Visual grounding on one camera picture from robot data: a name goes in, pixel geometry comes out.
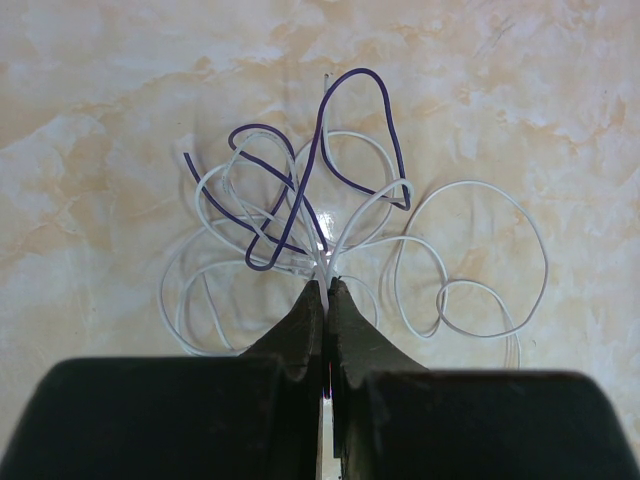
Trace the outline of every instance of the black plastic object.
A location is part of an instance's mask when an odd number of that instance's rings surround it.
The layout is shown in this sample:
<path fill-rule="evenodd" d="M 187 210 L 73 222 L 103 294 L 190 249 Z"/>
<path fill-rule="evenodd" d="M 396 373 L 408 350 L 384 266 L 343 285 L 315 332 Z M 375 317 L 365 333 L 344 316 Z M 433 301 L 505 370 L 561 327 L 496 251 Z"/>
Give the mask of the black plastic object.
<path fill-rule="evenodd" d="M 234 359 L 72 360 L 44 378 L 0 465 L 16 479 L 314 479 L 332 390 L 344 480 L 637 479 L 615 414 L 572 373 L 432 372 L 335 280 Z"/>
<path fill-rule="evenodd" d="M 322 318 L 309 282 L 241 358 L 63 362 L 27 406 L 0 479 L 315 478 Z"/>

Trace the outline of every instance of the insulated wire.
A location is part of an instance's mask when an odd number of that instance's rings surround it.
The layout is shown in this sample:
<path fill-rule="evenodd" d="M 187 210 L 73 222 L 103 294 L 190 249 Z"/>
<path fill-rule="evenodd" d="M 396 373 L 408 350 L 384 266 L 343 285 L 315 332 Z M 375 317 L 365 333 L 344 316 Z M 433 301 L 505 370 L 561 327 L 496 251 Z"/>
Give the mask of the insulated wire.
<path fill-rule="evenodd" d="M 505 366 L 515 366 L 516 368 L 519 368 L 521 344 L 520 339 L 518 338 L 518 332 L 522 328 L 524 328 L 525 325 L 530 323 L 531 319 L 533 318 L 545 293 L 549 278 L 548 255 L 538 227 L 536 226 L 531 215 L 513 197 L 511 197 L 500 188 L 496 187 L 495 185 L 478 180 L 462 180 L 444 185 L 429 194 L 425 198 L 425 200 L 415 208 L 402 235 L 382 237 L 382 231 L 384 230 L 390 219 L 393 206 L 408 209 L 408 206 L 410 205 L 410 198 L 414 194 L 414 189 L 412 184 L 406 178 L 404 178 L 404 164 L 402 163 L 402 155 L 400 153 L 399 144 L 397 143 L 397 136 L 393 128 L 388 93 L 386 93 L 386 87 L 384 87 L 384 83 L 380 83 L 382 82 L 381 79 L 379 79 L 380 82 L 378 83 L 378 85 L 380 86 L 381 92 L 383 94 L 383 100 L 385 101 L 387 123 L 392 136 L 392 143 L 394 144 L 394 149 L 396 152 L 398 171 L 400 172 L 399 176 L 396 175 L 394 165 L 389 154 L 374 139 L 362 133 L 349 130 L 329 131 L 328 129 L 328 100 L 331 97 L 331 94 L 335 92 L 335 89 L 342 81 L 350 78 L 357 73 L 364 73 L 366 75 L 372 76 L 372 78 L 374 78 L 374 80 L 378 82 L 379 77 L 375 73 L 367 69 L 355 69 L 351 72 L 347 72 L 347 74 L 340 77 L 340 79 L 332 86 L 328 85 L 328 77 L 325 77 L 325 96 L 318 112 L 319 123 L 316 125 L 314 138 L 311 139 L 307 144 L 305 144 L 295 155 L 291 143 L 288 141 L 286 136 L 284 136 L 284 134 L 273 127 L 262 124 L 250 124 L 234 130 L 229 136 L 229 144 L 234 149 L 233 155 L 229 162 L 209 170 L 202 177 L 200 177 L 197 173 L 193 162 L 190 159 L 190 156 L 188 154 L 185 154 L 185 159 L 187 160 L 189 169 L 191 170 L 194 178 L 198 181 L 198 185 L 194 194 L 194 205 L 198 218 L 200 219 L 200 222 L 203 226 L 195 234 L 187 238 L 187 240 L 185 240 L 174 251 L 174 253 L 170 256 L 169 261 L 161 275 L 160 281 L 158 283 L 157 299 L 160 314 L 165 326 L 174 336 L 174 338 L 176 338 L 176 340 L 180 343 L 182 348 L 189 354 L 205 356 L 237 355 L 245 351 L 248 347 L 234 347 L 224 333 L 224 329 L 222 328 L 220 322 L 220 316 L 211 295 L 209 281 L 207 280 L 207 274 L 209 272 L 215 270 L 218 267 L 246 264 L 258 271 L 270 269 L 277 273 L 299 277 L 304 280 L 315 278 L 320 283 L 321 300 L 323 310 L 326 315 L 328 311 L 328 286 L 331 285 L 331 280 L 339 275 L 337 271 L 337 265 L 338 260 L 342 258 L 342 256 L 359 249 L 370 248 L 384 243 L 400 242 L 398 253 L 395 258 L 393 291 L 396 300 L 396 306 L 404 324 L 409 329 L 409 331 L 418 338 L 426 339 L 434 336 L 440 326 L 440 323 L 444 323 L 457 333 L 471 338 L 497 339 L 506 337 L 507 349 L 505 352 Z M 237 136 L 237 134 L 252 129 L 261 131 L 249 134 L 244 141 L 236 145 L 235 137 Z M 380 158 L 383 168 L 385 169 L 385 176 L 387 179 L 386 181 L 388 182 L 387 185 L 377 191 L 374 191 L 369 189 L 368 187 L 363 187 L 362 185 L 356 184 L 355 182 L 346 179 L 346 177 L 344 177 L 344 175 L 339 172 L 337 162 L 333 157 L 329 145 L 329 138 L 337 136 L 351 136 L 364 140 L 371 144 L 381 154 Z M 259 159 L 258 157 L 250 155 L 246 152 L 246 148 L 260 138 L 271 141 L 283 153 L 286 159 L 287 170 L 284 174 L 277 171 L 274 167 L 266 164 L 266 162 Z M 345 225 L 342 233 L 335 243 L 325 237 L 324 232 L 322 232 L 322 229 L 320 228 L 318 219 L 315 216 L 314 210 L 311 208 L 310 202 L 304 196 L 304 189 L 308 184 L 309 176 L 313 168 L 313 158 L 315 156 L 315 150 L 318 146 L 318 143 L 320 143 L 322 156 L 329 170 L 340 180 L 346 183 L 349 187 L 351 187 L 354 191 L 368 197 L 367 200 L 364 201 L 360 205 L 360 207 L 358 207 L 358 209 L 347 221 L 347 224 Z M 302 162 L 305 157 L 306 166 L 302 175 L 302 179 L 299 179 L 298 169 L 303 166 Z M 274 202 L 274 206 L 270 211 L 267 211 L 267 209 L 243 199 L 236 192 L 230 180 L 231 171 L 236 165 L 252 165 L 262 168 L 267 173 L 273 175 L 283 184 L 281 194 L 279 198 Z M 210 191 L 206 187 L 207 182 L 209 182 L 216 174 L 220 173 L 222 174 L 221 182 L 223 190 L 230 197 L 230 200 L 235 204 L 235 206 L 240 210 L 238 214 L 233 214 L 226 207 L 223 207 L 219 203 L 219 201 L 217 201 L 213 197 L 213 195 L 211 195 Z M 481 282 L 471 279 L 449 278 L 444 261 L 436 251 L 436 249 L 426 240 L 410 234 L 410 231 L 419 214 L 437 195 L 450 188 L 459 186 L 479 186 L 490 189 L 500 194 L 525 216 L 525 218 L 529 221 L 540 244 L 544 263 L 544 277 L 542 285 L 530 313 L 526 316 L 525 320 L 517 326 L 515 325 L 515 322 L 505 302 L 494 289 Z M 398 188 L 401 188 L 403 192 L 402 197 L 398 197 L 395 194 Z M 202 207 L 202 195 L 205 196 L 209 203 L 211 203 L 214 207 L 221 211 L 225 218 L 213 221 L 208 219 Z M 277 215 L 283 201 L 286 201 L 290 210 L 290 214 L 286 218 Z M 375 226 L 374 229 L 363 240 L 354 244 L 348 244 L 347 242 L 351 231 L 356 227 L 362 215 L 376 202 L 385 202 L 389 206 L 382 221 L 377 226 Z M 220 226 L 224 224 L 230 224 L 232 222 L 255 233 L 254 240 L 248 248 L 226 237 L 219 229 Z M 270 223 L 275 223 L 283 228 L 283 234 L 280 236 L 280 238 L 266 233 L 265 230 Z M 304 233 L 298 232 L 296 229 L 296 225 L 302 225 L 302 227 L 304 228 Z M 230 247 L 238 253 L 243 254 L 245 256 L 245 260 L 225 260 L 212 262 L 199 268 L 183 284 L 176 306 L 175 316 L 174 319 L 171 320 L 167 313 L 164 299 L 166 277 L 168 276 L 169 271 L 171 270 L 171 267 L 176 262 L 176 260 L 180 258 L 182 254 L 191 247 L 196 239 L 200 238 L 204 233 L 207 232 L 212 234 L 218 241 L 222 242 L 224 245 Z M 254 253 L 254 247 L 259 240 L 261 240 L 261 243 L 267 246 L 273 252 L 270 258 Z M 440 276 L 441 288 L 435 296 L 435 307 L 437 315 L 432 326 L 424 332 L 418 331 L 413 326 L 406 314 L 405 308 L 402 303 L 401 287 L 399 284 L 400 265 L 402 264 L 404 258 L 407 242 L 416 242 L 426 249 L 426 251 L 433 259 Z M 286 254 L 282 253 L 283 248 L 287 248 Z M 189 298 L 190 290 L 199 278 L 202 279 L 204 285 L 207 304 L 209 305 L 209 309 L 211 311 L 216 332 L 220 337 L 221 342 L 228 350 L 228 352 L 224 354 L 221 354 L 218 351 L 210 351 L 198 347 L 192 340 L 187 339 L 185 334 L 182 332 L 184 310 Z M 371 288 L 361 279 L 353 276 L 342 275 L 340 276 L 340 278 L 345 279 L 349 282 L 353 282 L 364 289 L 365 293 L 372 301 L 374 308 L 374 326 L 378 328 L 379 304 L 376 295 L 371 290 Z M 491 294 L 495 298 L 501 309 L 506 329 L 496 334 L 481 335 L 464 330 L 463 328 L 457 326 L 452 320 L 450 320 L 447 317 L 446 313 L 448 293 L 449 289 L 456 285 L 469 285 L 472 287 L 480 288 Z"/>

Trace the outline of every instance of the beige marble background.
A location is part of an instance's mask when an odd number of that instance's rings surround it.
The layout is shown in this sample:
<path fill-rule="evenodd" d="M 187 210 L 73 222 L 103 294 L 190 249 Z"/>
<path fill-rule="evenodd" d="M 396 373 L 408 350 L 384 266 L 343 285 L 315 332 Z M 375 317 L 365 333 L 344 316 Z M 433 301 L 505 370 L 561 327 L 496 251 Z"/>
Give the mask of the beige marble background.
<path fill-rule="evenodd" d="M 180 352 L 154 297 L 162 264 L 197 225 L 180 152 L 197 151 L 203 168 L 225 161 L 227 133 L 248 121 L 271 122 L 300 147 L 323 74 L 367 66 L 387 82 L 419 196 L 477 178 L 537 219 L 552 275 L 522 335 L 524 364 L 591 375 L 640 451 L 638 2 L 5 0 L 1 11 L 0 445 L 59 360 Z M 351 81 L 332 105 L 333 126 L 390 145 L 372 82 Z M 367 147 L 334 148 L 347 173 L 382 185 Z M 252 175 L 241 182 L 252 194 L 275 188 Z M 348 214 L 337 207 L 362 198 L 328 178 L 317 172 L 310 197 L 335 234 Z M 394 225 L 407 219 L 396 212 Z M 508 204 L 447 193 L 416 232 L 456 275 L 489 282 L 524 318 L 541 257 Z M 342 268 L 376 286 L 387 254 Z M 173 272 L 170 300 L 179 275 L 230 255 L 203 242 Z M 418 249 L 411 255 L 407 311 L 425 328 L 435 271 Z M 240 268 L 216 279 L 216 291 L 233 296 L 220 308 L 238 344 L 264 332 L 302 286 Z M 501 364 L 503 341 L 446 329 L 430 341 L 411 337 L 381 290 L 382 330 L 425 365 Z M 356 287 L 354 295 L 370 314 Z M 190 313 L 202 341 L 219 346 L 198 300 Z M 490 298 L 460 288 L 452 300 L 460 325 L 499 328 Z"/>

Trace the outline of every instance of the white wire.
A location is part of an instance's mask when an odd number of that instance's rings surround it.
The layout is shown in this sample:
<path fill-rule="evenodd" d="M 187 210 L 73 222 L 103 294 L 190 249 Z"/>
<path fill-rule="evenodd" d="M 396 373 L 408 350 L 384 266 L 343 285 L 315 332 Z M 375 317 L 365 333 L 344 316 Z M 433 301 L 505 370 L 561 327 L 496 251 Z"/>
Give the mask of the white wire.
<path fill-rule="evenodd" d="M 406 327 L 409 329 L 409 331 L 418 338 L 422 338 L 422 339 L 430 338 L 435 335 L 435 333 L 438 331 L 440 323 L 442 322 L 446 324 L 449 328 L 454 330 L 455 332 L 460 333 L 461 335 L 464 335 L 467 337 L 481 338 L 481 339 L 506 338 L 507 348 L 505 351 L 505 365 L 506 366 L 513 365 L 515 366 L 515 368 L 519 368 L 520 357 L 521 357 L 521 343 L 518 337 L 518 332 L 520 332 L 527 324 L 529 324 L 531 319 L 533 318 L 533 315 L 538 309 L 540 302 L 542 300 L 542 297 L 545 293 L 547 283 L 548 283 L 548 278 L 549 278 L 548 255 L 544 247 L 542 236 L 540 235 L 540 232 L 535 222 L 533 221 L 531 215 L 513 197 L 511 197 L 509 194 L 507 194 L 500 188 L 496 187 L 495 185 L 478 181 L 478 180 L 462 180 L 462 181 L 452 182 L 447 185 L 444 185 L 436 189 L 435 191 L 433 191 L 431 194 L 429 194 L 425 198 L 425 200 L 415 208 L 409 221 L 407 222 L 407 225 L 402 235 L 378 238 L 378 236 L 381 234 L 381 232 L 389 222 L 392 208 L 393 208 L 393 206 L 391 205 L 391 202 L 401 202 L 404 200 L 403 198 L 396 196 L 396 192 L 398 191 L 398 188 L 401 186 L 406 186 L 409 190 L 410 197 L 413 197 L 413 194 L 414 194 L 413 186 L 408 180 L 397 178 L 395 168 L 393 166 L 393 162 L 391 161 L 391 157 L 378 142 L 376 142 L 375 140 L 373 140 L 372 138 L 364 134 L 357 133 L 357 132 L 352 132 L 348 130 L 329 131 L 326 119 L 327 119 L 327 114 L 325 113 L 325 117 L 323 118 L 323 125 L 322 125 L 322 135 L 323 135 L 323 141 L 325 142 L 325 146 L 326 146 L 327 160 L 331 163 L 331 165 L 336 170 L 338 169 L 338 166 L 331 152 L 328 139 L 333 136 L 355 137 L 368 142 L 381 154 L 381 156 L 378 158 L 382 161 L 383 167 L 385 168 L 385 175 L 386 175 L 388 184 L 382 187 L 377 192 L 375 192 L 373 195 L 364 194 L 368 197 L 367 200 L 364 201 L 360 205 L 360 207 L 358 207 L 358 209 L 353 213 L 353 215 L 349 218 L 343 231 L 338 237 L 338 240 L 336 242 L 332 242 L 329 238 L 327 238 L 327 244 L 329 247 L 332 248 L 332 250 L 329 252 L 322 252 L 319 250 L 318 248 L 319 238 L 314 232 L 314 225 L 313 225 L 313 222 L 311 221 L 309 212 L 305 208 L 301 207 L 298 212 L 299 217 L 297 217 L 297 220 L 304 227 L 306 239 L 301 237 L 298 233 L 294 231 L 294 229 L 292 229 L 290 233 L 290 238 L 285 239 L 285 241 L 298 246 L 305 253 L 301 254 L 294 251 L 291 251 L 291 252 L 283 251 L 283 255 L 281 255 L 280 259 L 277 262 L 275 262 L 272 270 L 278 273 L 300 277 L 305 280 L 309 280 L 311 278 L 317 279 L 320 284 L 321 301 L 322 301 L 323 310 L 326 315 L 329 308 L 327 290 L 331 284 L 331 280 L 338 275 L 337 265 L 338 265 L 339 259 L 342 258 L 343 255 L 346 255 L 348 253 L 351 253 L 360 249 L 370 248 L 370 247 L 378 246 L 385 243 L 400 242 L 398 253 L 395 259 L 395 269 L 393 274 L 393 291 L 394 291 L 394 296 L 396 300 L 396 306 L 398 308 L 402 321 L 404 322 Z M 226 237 L 222 233 L 222 231 L 220 231 L 218 228 L 223 224 L 231 223 L 231 220 L 224 218 L 224 219 L 210 221 L 207 218 L 201 203 L 202 191 L 205 188 L 207 182 L 214 175 L 222 172 L 223 190 L 225 191 L 225 193 L 229 195 L 233 203 L 241 211 L 241 214 L 238 215 L 238 218 L 247 222 L 249 225 L 251 225 L 253 227 L 253 231 L 255 232 L 255 234 L 257 234 L 260 237 L 262 243 L 266 244 L 268 247 L 272 249 L 275 248 L 275 243 L 269 239 L 269 237 L 266 235 L 265 232 L 261 230 L 259 222 L 269 219 L 273 223 L 280 226 L 284 226 L 286 224 L 286 219 L 280 218 L 278 216 L 274 216 L 270 212 L 266 211 L 266 209 L 258 205 L 255 205 L 246 199 L 243 199 L 236 192 L 230 180 L 230 176 L 231 176 L 230 174 L 234 166 L 236 165 L 256 166 L 255 163 L 241 158 L 240 154 L 252 142 L 254 142 L 259 138 L 265 138 L 273 142 L 283 152 L 286 158 L 286 166 L 288 170 L 286 173 L 292 174 L 292 185 L 293 185 L 293 188 L 287 189 L 288 191 L 286 195 L 286 201 L 291 207 L 293 198 L 295 197 L 296 192 L 299 188 L 299 179 L 298 179 L 297 170 L 302 165 L 303 159 L 308 156 L 308 149 L 310 148 L 311 142 L 306 143 L 302 147 L 302 149 L 300 149 L 300 151 L 297 153 L 295 158 L 292 158 L 286 146 L 282 142 L 282 140 L 276 135 L 273 135 L 268 132 L 257 132 L 257 133 L 250 134 L 240 145 L 238 145 L 229 162 L 209 170 L 205 175 L 202 176 L 202 179 L 198 183 L 198 186 L 196 187 L 196 190 L 195 190 L 194 205 L 195 205 L 198 218 L 200 219 L 203 227 L 200 228 L 195 234 L 187 238 L 187 240 L 185 240 L 176 249 L 176 251 L 170 256 L 167 262 L 167 265 L 165 266 L 165 269 L 161 275 L 160 281 L 158 283 L 157 299 L 158 299 L 158 307 L 160 310 L 160 315 L 162 317 L 162 320 L 165 326 L 167 327 L 167 329 L 169 330 L 169 332 L 174 336 L 174 338 L 176 338 L 176 340 L 180 343 L 182 348 L 187 353 L 192 355 L 215 355 L 215 356 L 237 355 L 246 350 L 246 348 L 238 349 L 233 347 L 231 342 L 225 335 L 224 329 L 222 328 L 222 325 L 220 322 L 220 316 L 218 314 L 218 311 L 215 306 L 215 302 L 211 295 L 209 281 L 206 278 L 206 274 L 215 268 L 222 267 L 222 266 L 244 265 L 245 262 L 243 260 L 238 259 L 238 260 L 218 261 L 218 262 L 213 262 L 203 267 L 200 267 L 183 284 L 180 295 L 179 295 L 179 299 L 177 302 L 176 313 L 173 321 L 169 318 L 169 315 L 165 307 L 163 292 L 164 292 L 166 277 L 168 276 L 171 267 L 176 262 L 176 260 L 180 258 L 181 255 L 189 249 L 191 244 L 197 238 L 199 238 L 203 233 L 208 231 L 213 236 L 215 236 L 215 238 L 217 238 L 221 243 L 233 249 L 234 251 L 241 253 L 242 255 L 244 255 L 246 252 L 246 247 Z M 538 297 L 536 298 L 536 301 L 532 309 L 530 310 L 529 314 L 526 316 L 525 320 L 518 325 L 515 325 L 515 322 L 505 302 L 502 300 L 500 295 L 494 289 L 475 280 L 449 278 L 444 261 L 440 256 L 440 254 L 435 250 L 435 248 L 431 244 L 429 244 L 426 240 L 410 235 L 411 228 L 413 227 L 418 215 L 424 210 L 424 208 L 437 195 L 441 194 L 442 192 L 450 188 L 454 188 L 458 186 L 480 186 L 480 187 L 488 188 L 500 194 L 501 196 L 503 196 L 527 218 L 540 244 L 540 249 L 542 252 L 542 257 L 544 262 L 544 277 L 542 281 L 542 286 L 540 288 Z M 354 191 L 361 194 L 363 193 L 357 189 L 354 189 Z M 391 192 L 390 197 L 388 198 L 385 197 L 385 195 L 388 194 L 389 192 Z M 362 215 L 366 212 L 367 209 L 371 208 L 371 206 L 376 202 L 385 202 L 389 206 L 389 209 L 385 213 L 385 216 L 383 217 L 382 221 L 363 240 L 354 244 L 350 244 L 350 245 L 347 244 L 347 240 L 350 236 L 351 231 L 355 228 L 355 226 L 357 225 Z M 405 253 L 407 242 L 416 242 L 421 246 L 423 246 L 429 252 L 434 263 L 436 264 L 436 267 L 440 276 L 441 287 L 435 296 L 435 306 L 436 306 L 437 316 L 435 321 L 431 325 L 431 327 L 429 327 L 425 332 L 420 332 L 413 326 L 412 322 L 409 320 L 407 316 L 407 313 L 405 311 L 405 308 L 402 302 L 401 286 L 399 283 L 399 279 L 401 276 L 400 266 L 404 259 L 404 253 Z M 263 263 L 263 264 L 268 263 L 267 258 L 264 258 L 255 253 L 252 253 L 250 258 L 254 262 Z M 205 350 L 203 348 L 200 348 L 196 346 L 193 343 L 193 341 L 186 339 L 185 335 L 182 333 L 184 310 L 186 307 L 186 303 L 189 299 L 190 290 L 193 284 L 199 278 L 202 278 L 202 281 L 203 281 L 203 285 L 206 293 L 206 299 L 209 305 L 209 309 L 211 311 L 214 327 L 216 329 L 218 336 L 220 337 L 221 342 L 227 348 L 228 350 L 227 353 L 220 353 L 217 351 L 210 351 L 210 350 Z M 342 275 L 341 278 L 349 281 L 353 281 L 364 288 L 365 292 L 367 293 L 367 295 L 369 296 L 369 298 L 373 303 L 374 326 L 378 328 L 380 309 L 379 309 L 379 304 L 374 292 L 365 282 L 363 282 L 361 279 L 357 277 Z M 448 303 L 448 294 L 449 294 L 449 289 L 456 285 L 469 285 L 472 287 L 477 287 L 491 294 L 495 298 L 496 302 L 498 303 L 498 306 L 501 309 L 503 319 L 506 325 L 506 329 L 502 332 L 494 333 L 494 334 L 487 334 L 487 335 L 477 334 L 457 326 L 452 320 L 450 320 L 447 317 L 447 313 L 446 313 L 447 303 Z"/>

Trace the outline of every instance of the wire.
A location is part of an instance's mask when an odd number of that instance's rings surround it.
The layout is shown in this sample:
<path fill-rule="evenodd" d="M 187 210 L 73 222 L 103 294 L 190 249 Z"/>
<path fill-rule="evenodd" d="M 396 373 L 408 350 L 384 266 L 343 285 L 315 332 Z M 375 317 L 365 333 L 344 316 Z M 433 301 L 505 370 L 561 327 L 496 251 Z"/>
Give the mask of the wire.
<path fill-rule="evenodd" d="M 387 118 L 387 125 L 389 127 L 389 133 L 394 147 L 396 165 L 398 167 L 397 173 L 394 168 L 391 157 L 386 150 L 374 139 L 358 132 L 349 130 L 329 131 L 328 127 L 328 112 L 329 112 L 329 99 L 336 91 L 337 87 L 347 80 L 348 78 L 357 75 L 365 74 L 372 77 L 378 84 L 385 107 L 385 114 Z M 242 132 L 256 130 L 250 133 L 243 141 L 236 144 L 235 139 Z M 387 184 L 377 191 L 374 191 L 368 187 L 364 187 L 356 182 L 347 179 L 338 169 L 337 162 L 331 152 L 329 139 L 337 136 L 350 136 L 369 143 L 380 153 L 378 157 L 382 162 L 382 166 L 385 170 L 385 178 Z M 276 147 L 282 152 L 286 160 L 285 172 L 278 171 L 275 167 L 269 165 L 259 157 L 249 154 L 246 149 L 259 139 L 265 139 L 275 144 Z M 207 279 L 207 274 L 219 267 L 224 266 L 239 266 L 248 265 L 250 268 L 257 271 L 273 270 L 274 272 L 290 275 L 298 278 L 302 278 L 305 281 L 310 279 L 317 279 L 320 284 L 321 301 L 325 315 L 328 312 L 329 300 L 328 300 L 328 286 L 334 277 L 339 275 L 338 264 L 339 260 L 344 256 L 349 256 L 352 252 L 360 249 L 371 248 L 386 243 L 398 243 L 399 248 L 395 257 L 395 268 L 393 271 L 393 292 L 395 296 L 396 306 L 402 318 L 402 321 L 408 328 L 408 330 L 418 338 L 428 339 L 433 337 L 439 329 L 441 323 L 447 325 L 455 332 L 471 337 L 480 339 L 507 339 L 507 348 L 505 350 L 505 366 L 520 367 L 521 357 L 521 344 L 518 338 L 518 332 L 520 332 L 527 324 L 530 323 L 536 310 L 538 309 L 542 297 L 547 288 L 549 278 L 549 261 L 542 236 L 533 221 L 531 215 L 509 194 L 486 182 L 478 180 L 462 180 L 444 185 L 432 193 L 430 193 L 424 201 L 422 201 L 413 211 L 407 225 L 401 235 L 394 236 L 382 236 L 382 232 L 387 226 L 393 207 L 398 207 L 403 210 L 410 208 L 410 199 L 414 195 L 414 189 L 406 179 L 404 171 L 404 163 L 402 160 L 402 153 L 400 150 L 400 144 L 395 133 L 393 126 L 393 119 L 391 115 L 391 106 L 389 95 L 386 90 L 382 79 L 368 69 L 355 69 L 342 75 L 333 85 L 329 85 L 329 77 L 325 76 L 325 94 L 318 109 L 318 115 L 316 120 L 316 127 L 314 135 L 308 143 L 306 143 L 297 154 L 294 152 L 291 142 L 287 137 L 278 129 L 269 125 L 263 124 L 249 124 L 238 127 L 229 135 L 229 146 L 233 149 L 233 154 L 230 160 L 226 163 L 218 165 L 206 172 L 202 177 L 199 175 L 188 153 L 185 153 L 185 160 L 189 170 L 193 177 L 198 182 L 198 185 L 194 192 L 194 206 L 198 218 L 202 223 L 202 227 L 195 232 L 192 236 L 188 237 L 170 256 L 167 265 L 161 275 L 158 283 L 158 307 L 162 320 L 169 330 L 169 332 L 176 338 L 182 348 L 189 354 L 193 355 L 236 355 L 246 350 L 247 347 L 234 347 L 227 338 L 224 329 L 222 328 L 220 316 L 215 305 L 213 296 L 210 290 L 210 281 Z M 338 239 L 332 242 L 326 238 L 325 233 L 322 231 L 320 222 L 314 213 L 311 203 L 305 197 L 304 192 L 308 185 L 311 172 L 314 167 L 315 154 L 320 145 L 322 158 L 325 165 L 340 181 L 348 185 L 353 191 L 360 195 L 367 196 L 367 199 L 357 208 L 353 215 L 347 221 L 344 229 L 340 233 Z M 236 166 L 249 165 L 256 168 L 260 168 L 266 173 L 275 177 L 281 184 L 282 189 L 277 198 L 273 202 L 273 205 L 269 208 L 264 208 L 259 205 L 244 199 L 235 189 L 231 181 L 232 170 Z M 298 170 L 302 169 L 302 174 L 299 176 Z M 210 182 L 215 176 L 219 176 L 219 181 L 222 184 L 223 191 L 229 197 L 229 200 L 234 204 L 234 207 L 225 207 L 222 203 L 214 198 L 211 191 L 207 188 L 207 183 Z M 542 258 L 544 263 L 544 277 L 542 286 L 538 297 L 526 316 L 525 320 L 515 324 L 511 313 L 509 312 L 505 302 L 500 295 L 491 287 L 471 279 L 452 279 L 447 273 L 445 263 L 437 252 L 437 250 L 426 240 L 411 235 L 411 229 L 416 222 L 416 219 L 420 213 L 427 207 L 427 205 L 442 192 L 454 187 L 461 186 L 479 186 L 489 190 L 492 190 L 506 200 L 508 200 L 513 206 L 515 206 L 529 221 L 531 227 L 536 235 L 536 238 L 540 244 L 542 252 Z M 402 196 L 397 196 L 396 191 L 400 189 Z M 210 220 L 202 205 L 202 196 L 209 201 L 218 211 L 220 211 L 224 218 L 217 220 Z M 289 214 L 287 216 L 280 216 L 279 211 L 282 205 L 286 202 Z M 371 208 L 376 202 L 383 202 L 388 205 L 384 217 L 378 225 L 376 225 L 372 231 L 363 239 L 356 243 L 349 244 L 349 238 L 351 232 L 356 228 L 362 215 Z M 232 213 L 232 210 L 237 210 L 238 213 Z M 235 224 L 242 228 L 254 233 L 253 240 L 248 246 L 242 245 L 237 241 L 232 240 L 225 236 L 220 227 L 225 224 Z M 270 225 L 278 225 L 282 228 L 280 236 L 275 236 L 272 233 L 268 233 L 267 229 Z M 212 262 L 205 266 L 198 268 L 188 279 L 183 283 L 178 302 L 176 305 L 176 312 L 173 320 L 169 318 L 167 309 L 165 306 L 164 289 L 166 277 L 168 276 L 172 266 L 175 264 L 178 258 L 180 258 L 184 252 L 188 251 L 196 239 L 203 236 L 205 233 L 210 233 L 219 242 L 232 250 L 244 255 L 244 261 L 240 259 L 236 260 L 224 260 L 218 262 Z M 271 253 L 268 256 L 255 253 L 255 247 L 258 242 L 266 247 L 267 251 Z M 406 310 L 403 305 L 400 285 L 400 268 L 404 261 L 404 253 L 407 242 L 414 242 L 421 245 L 430 257 L 434 261 L 434 264 L 438 270 L 440 277 L 441 287 L 438 290 L 434 303 L 435 303 L 435 320 L 432 325 L 426 331 L 418 331 L 409 320 Z M 363 288 L 365 293 L 372 301 L 374 308 L 374 326 L 379 327 L 379 304 L 376 295 L 372 289 L 361 279 L 353 276 L 342 275 L 340 278 L 353 282 L 359 287 Z M 186 304 L 189 301 L 190 291 L 193 285 L 198 279 L 202 279 L 202 284 L 206 293 L 207 304 L 213 318 L 213 324 L 215 330 L 220 337 L 220 341 L 227 349 L 224 354 L 218 351 L 205 350 L 196 345 L 195 340 L 187 338 L 186 333 L 183 333 L 184 323 L 184 311 Z M 494 334 L 477 334 L 465 330 L 457 326 L 447 316 L 447 304 L 449 302 L 449 290 L 458 285 L 469 285 L 475 288 L 480 288 L 489 294 L 491 294 L 498 306 L 500 307 L 502 317 L 505 324 L 505 330 L 500 333 Z"/>

